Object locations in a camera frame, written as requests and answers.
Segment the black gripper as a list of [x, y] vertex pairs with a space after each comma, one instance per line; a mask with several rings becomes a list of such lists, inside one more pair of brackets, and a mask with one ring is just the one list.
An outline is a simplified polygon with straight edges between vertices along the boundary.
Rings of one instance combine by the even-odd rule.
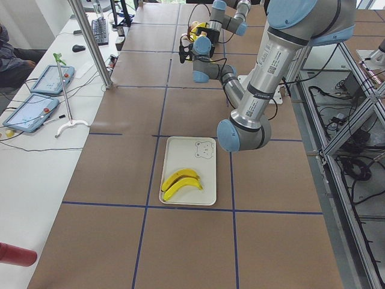
[[212, 45], [211, 45], [210, 52], [209, 52], [209, 56], [212, 57], [213, 54], [214, 54], [214, 52], [215, 52], [215, 45], [212, 44]]
[[212, 28], [206, 29], [207, 37], [210, 39], [212, 45], [216, 45], [219, 42], [220, 31]]

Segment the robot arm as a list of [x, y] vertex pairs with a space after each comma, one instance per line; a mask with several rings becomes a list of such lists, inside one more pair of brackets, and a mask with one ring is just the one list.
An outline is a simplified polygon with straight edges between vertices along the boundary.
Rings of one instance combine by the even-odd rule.
[[[234, 16], [226, 14], [226, 8], [232, 7], [236, 10]], [[219, 42], [222, 29], [237, 36], [243, 36], [248, 27], [246, 18], [251, 10], [251, 1], [221, 1], [215, 0], [211, 7], [211, 16], [208, 22], [207, 37], [215, 46]]]
[[243, 87], [232, 66], [221, 66], [211, 57], [221, 30], [245, 34], [250, 9], [250, 1], [214, 1], [207, 35], [199, 36], [191, 50], [194, 81], [219, 80], [235, 106], [217, 127], [218, 141], [228, 152], [258, 149], [269, 142], [271, 127], [264, 110], [299, 49], [344, 42], [355, 27], [355, 1], [270, 1], [265, 43]]

